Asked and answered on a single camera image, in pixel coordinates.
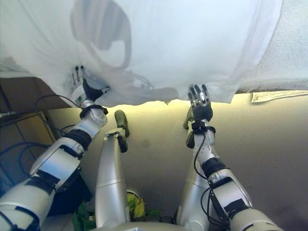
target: wall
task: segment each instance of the wall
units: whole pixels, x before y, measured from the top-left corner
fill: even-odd
[[[39,142],[52,144],[54,137],[41,119],[34,113],[26,115],[12,115],[0,120],[0,151],[20,142]],[[22,171],[18,164],[21,151],[26,145],[17,146],[5,154],[0,155],[0,196],[7,192],[12,186],[22,182],[27,178],[34,160],[45,149],[41,147],[31,147],[24,151],[20,160]]]
[[[308,96],[251,104],[251,94],[231,104],[213,103],[216,151],[261,209],[285,230],[308,230]],[[189,103],[149,102],[109,109],[109,123],[82,160],[83,177],[95,188],[103,135],[114,128],[114,111],[128,118],[128,151],[122,154],[126,183],[149,209],[172,215],[180,203],[192,151],[182,123]],[[51,110],[57,127],[79,121],[79,109]]]

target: black joint band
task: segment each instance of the black joint band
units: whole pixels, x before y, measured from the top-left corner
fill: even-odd
[[[93,105],[90,105],[90,106],[82,109],[82,111],[81,111],[81,113],[79,115],[80,118],[83,119],[86,116],[86,114],[89,112],[89,110],[91,110],[91,109],[102,109],[105,115],[108,114],[107,108],[104,108],[104,107],[102,107],[100,105],[93,104]]]
[[[201,168],[206,176],[208,178],[210,175],[212,175],[214,172],[227,168],[225,164],[222,162],[219,158],[210,158],[207,161],[205,161]]]
[[[25,185],[34,186],[39,189],[42,189],[48,195],[51,194],[51,192],[55,188],[55,185],[60,181],[60,179],[42,170],[38,170],[36,172],[36,175],[37,176],[31,177]]]
[[[78,143],[83,147],[84,150],[88,149],[92,138],[91,136],[83,130],[80,129],[73,129],[70,130],[69,133],[65,134],[64,137],[70,138]]]
[[[224,207],[225,211],[229,214],[229,219],[232,219],[235,214],[241,212],[249,207],[244,203],[243,199],[238,199],[236,201],[231,202],[226,207]]]
[[[202,122],[201,120],[196,120],[194,123],[192,123],[192,130],[196,134],[200,132],[205,132],[207,130],[212,131],[214,134],[216,133],[216,129],[214,127],[205,126],[204,122]]]

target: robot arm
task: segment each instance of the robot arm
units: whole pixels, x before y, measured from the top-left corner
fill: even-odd
[[[194,151],[210,186],[210,198],[222,223],[230,223],[231,231],[281,231],[262,212],[253,209],[251,199],[228,167],[216,154],[215,129],[208,125],[213,116],[205,85],[202,90],[190,86],[193,117]]]
[[[78,82],[81,81],[87,85],[84,78]],[[103,94],[97,91],[87,87],[86,94],[79,101],[83,108],[81,121],[34,162],[30,178],[0,198],[1,230],[39,230],[55,192],[67,188],[78,176],[80,159],[92,139],[107,123],[105,115],[108,111],[94,104],[95,99]]]

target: wrinkled fabric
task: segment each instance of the wrinkled fabric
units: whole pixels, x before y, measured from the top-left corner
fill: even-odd
[[[1,76],[36,76],[71,97],[72,71],[111,90],[105,106],[187,99],[206,84],[230,102],[263,56],[281,0],[3,0]]]

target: black strap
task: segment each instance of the black strap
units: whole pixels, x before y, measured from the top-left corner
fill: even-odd
[[[81,113],[79,115],[80,118],[83,119],[86,116],[86,114],[89,112],[89,110],[91,110],[91,109],[102,109],[105,115],[108,114],[107,108],[104,108],[104,107],[102,107],[100,105],[93,104],[93,105],[90,105],[90,106],[82,109],[82,111],[81,111]]]

